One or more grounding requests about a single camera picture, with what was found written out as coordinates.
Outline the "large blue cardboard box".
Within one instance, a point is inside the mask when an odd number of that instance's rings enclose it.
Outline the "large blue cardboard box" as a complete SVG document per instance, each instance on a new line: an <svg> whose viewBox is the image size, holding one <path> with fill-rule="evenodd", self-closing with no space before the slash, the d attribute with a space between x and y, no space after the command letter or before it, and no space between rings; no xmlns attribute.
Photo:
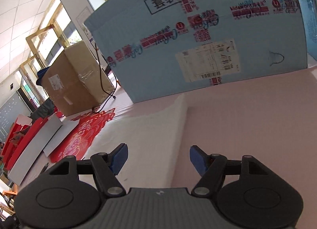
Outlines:
<svg viewBox="0 0 317 229"><path fill-rule="evenodd" d="M307 67L298 0L107 0L84 24L134 103Z"/></svg>

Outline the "brown sealed cardboard box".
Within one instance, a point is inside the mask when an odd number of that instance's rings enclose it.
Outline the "brown sealed cardboard box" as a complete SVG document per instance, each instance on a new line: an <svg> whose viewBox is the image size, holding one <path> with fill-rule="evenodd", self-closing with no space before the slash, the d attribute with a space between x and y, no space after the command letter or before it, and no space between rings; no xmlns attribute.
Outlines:
<svg viewBox="0 0 317 229"><path fill-rule="evenodd" d="M99 107L115 89L84 41L59 54L41 86L64 116Z"/></svg>

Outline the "white cloth shopping bag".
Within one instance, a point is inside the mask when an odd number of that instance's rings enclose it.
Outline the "white cloth shopping bag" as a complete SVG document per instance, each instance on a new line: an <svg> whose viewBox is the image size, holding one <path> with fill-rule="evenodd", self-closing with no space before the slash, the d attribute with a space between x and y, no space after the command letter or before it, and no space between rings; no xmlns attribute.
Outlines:
<svg viewBox="0 0 317 229"><path fill-rule="evenodd" d="M173 180L184 130L187 103L182 94L169 107L138 117L114 119L94 138L84 157L110 153L120 143L128 159L117 179L130 188L169 188Z"/></svg>

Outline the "white flat cardboard sheet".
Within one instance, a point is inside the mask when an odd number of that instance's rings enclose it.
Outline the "white flat cardboard sheet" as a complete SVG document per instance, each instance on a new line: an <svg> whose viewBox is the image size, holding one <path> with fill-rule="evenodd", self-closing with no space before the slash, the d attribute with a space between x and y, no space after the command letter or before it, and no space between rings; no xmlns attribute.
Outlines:
<svg viewBox="0 0 317 229"><path fill-rule="evenodd" d="M78 124L78 120L62 122L56 115L53 115L23 150L10 169L9 179L16 185L21 185L37 157L41 153L49 156Z"/></svg>

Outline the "red gift boxes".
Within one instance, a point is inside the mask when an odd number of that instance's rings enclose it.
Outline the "red gift boxes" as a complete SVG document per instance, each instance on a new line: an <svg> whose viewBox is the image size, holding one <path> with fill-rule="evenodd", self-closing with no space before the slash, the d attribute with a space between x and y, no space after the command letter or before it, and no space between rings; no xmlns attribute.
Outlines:
<svg viewBox="0 0 317 229"><path fill-rule="evenodd" d="M1 151L1 158L4 164L4 169L10 171L20 155L23 153L27 145L47 123L48 117L38 118L32 122L32 119L18 115L10 129L9 136Z"/></svg>

